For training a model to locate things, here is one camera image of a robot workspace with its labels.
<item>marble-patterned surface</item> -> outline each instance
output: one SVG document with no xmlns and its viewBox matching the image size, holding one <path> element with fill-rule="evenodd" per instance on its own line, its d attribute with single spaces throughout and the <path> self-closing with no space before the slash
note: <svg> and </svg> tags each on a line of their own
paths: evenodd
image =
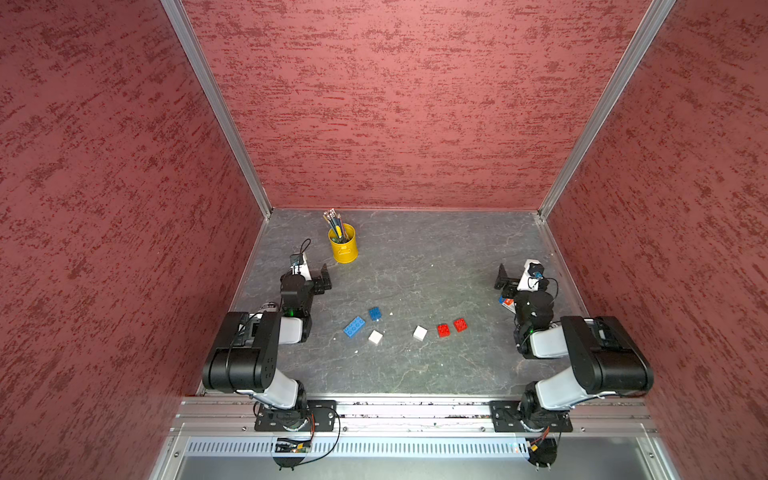
<svg viewBox="0 0 768 480">
<path fill-rule="evenodd" d="M 511 395 L 568 365 L 517 353 L 512 316 L 493 289 L 499 263 L 512 275 L 527 258 L 560 280 L 533 214 L 357 210 L 343 218 L 360 252 L 347 265 L 333 259 L 321 212 L 275 210 L 236 304 L 255 311 L 277 301 L 288 256 L 312 238 L 310 268 L 328 263 L 333 289 L 315 297 L 307 342 L 278 355 L 278 368 L 308 392 Z M 374 306 L 384 315 L 378 323 L 367 313 Z M 570 313 L 564 299 L 555 313 Z M 342 330 L 356 316 L 366 326 L 350 339 Z M 469 328 L 457 333 L 460 317 Z M 451 336 L 438 338 L 440 323 L 451 324 Z M 429 330 L 424 342 L 412 336 L 418 325 Z M 378 346 L 368 341 L 374 329 L 384 335 Z"/>
</svg>

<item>red lego brick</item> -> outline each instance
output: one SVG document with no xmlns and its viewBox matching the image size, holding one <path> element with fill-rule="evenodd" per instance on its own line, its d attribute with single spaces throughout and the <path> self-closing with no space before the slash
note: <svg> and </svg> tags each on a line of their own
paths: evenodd
<svg viewBox="0 0 768 480">
<path fill-rule="evenodd" d="M 463 332 L 467 329 L 467 322 L 464 319 L 458 319 L 453 323 L 453 326 L 456 327 L 457 332 Z"/>
</svg>

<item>pencil cup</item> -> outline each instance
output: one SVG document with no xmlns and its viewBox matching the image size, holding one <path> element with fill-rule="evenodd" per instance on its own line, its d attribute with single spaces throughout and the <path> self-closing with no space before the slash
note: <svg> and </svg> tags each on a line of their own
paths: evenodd
<svg viewBox="0 0 768 480">
<path fill-rule="evenodd" d="M 333 230 L 328 230 L 328 240 L 331 243 L 333 249 L 333 258 L 339 263 L 352 263 L 357 258 L 357 237 L 355 237 L 355 229 L 352 225 L 344 224 L 344 230 L 349 237 L 349 242 L 336 243 L 332 239 L 336 238 Z"/>
</svg>

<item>lego brick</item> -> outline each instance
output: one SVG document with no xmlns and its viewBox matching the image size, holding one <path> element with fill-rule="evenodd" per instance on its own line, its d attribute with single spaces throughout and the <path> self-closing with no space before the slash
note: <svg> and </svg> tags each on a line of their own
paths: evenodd
<svg viewBox="0 0 768 480">
<path fill-rule="evenodd" d="M 458 319 L 453 323 L 453 326 L 456 327 L 457 332 L 463 332 L 467 329 L 467 322 L 464 319 Z"/>
<path fill-rule="evenodd" d="M 351 339 L 356 333 L 366 325 L 366 321 L 356 316 L 355 319 L 346 326 L 344 333 Z"/>
<path fill-rule="evenodd" d="M 371 320 L 373 320 L 374 322 L 378 322 L 382 317 L 382 311 L 379 310 L 377 306 L 368 310 L 368 314 L 371 316 Z"/>
<path fill-rule="evenodd" d="M 379 342 L 381 342 L 382 337 L 384 337 L 384 335 L 373 330 L 373 333 L 371 333 L 371 336 L 368 337 L 368 340 L 370 340 L 371 342 L 374 342 L 376 345 L 379 345 Z"/>
<path fill-rule="evenodd" d="M 422 342 L 424 341 L 424 337 L 426 336 L 426 334 L 427 334 L 427 329 L 424 328 L 423 326 L 417 326 L 416 330 L 413 331 L 413 337 L 418 340 L 421 340 Z"/>
</svg>

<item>textured red wall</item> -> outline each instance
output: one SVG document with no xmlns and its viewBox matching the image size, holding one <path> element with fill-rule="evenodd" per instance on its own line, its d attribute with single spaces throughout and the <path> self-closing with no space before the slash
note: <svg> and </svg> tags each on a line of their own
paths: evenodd
<svg viewBox="0 0 768 480">
<path fill-rule="evenodd" d="M 276 207 L 535 210 L 649 0 L 188 0 Z"/>
<path fill-rule="evenodd" d="M 160 2 L 0 39 L 0 478 L 143 480 L 261 216 Z"/>
<path fill-rule="evenodd" d="M 768 3 L 678 0 L 549 223 L 685 478 L 768 478 Z"/>
</svg>

